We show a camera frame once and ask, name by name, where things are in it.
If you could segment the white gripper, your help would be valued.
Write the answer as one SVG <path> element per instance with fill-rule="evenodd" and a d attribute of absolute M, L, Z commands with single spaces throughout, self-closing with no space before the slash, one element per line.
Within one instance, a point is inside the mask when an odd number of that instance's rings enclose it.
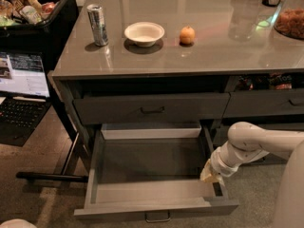
<path fill-rule="evenodd" d="M 199 178 L 206 183 L 221 182 L 222 177 L 231 177 L 238 171 L 238 167 L 228 166 L 220 156 L 221 148 L 218 147 L 201 170 Z"/>

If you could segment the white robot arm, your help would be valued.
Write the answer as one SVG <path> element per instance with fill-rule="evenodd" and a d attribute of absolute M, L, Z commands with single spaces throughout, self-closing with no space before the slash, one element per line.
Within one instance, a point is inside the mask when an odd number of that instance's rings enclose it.
<path fill-rule="evenodd" d="M 289 152 L 275 202 L 272 228 L 304 228 L 304 132 L 269 130 L 247 122 L 228 129 L 227 141 L 211 154 L 200 179 L 220 182 L 244 164 L 269 153 Z"/>

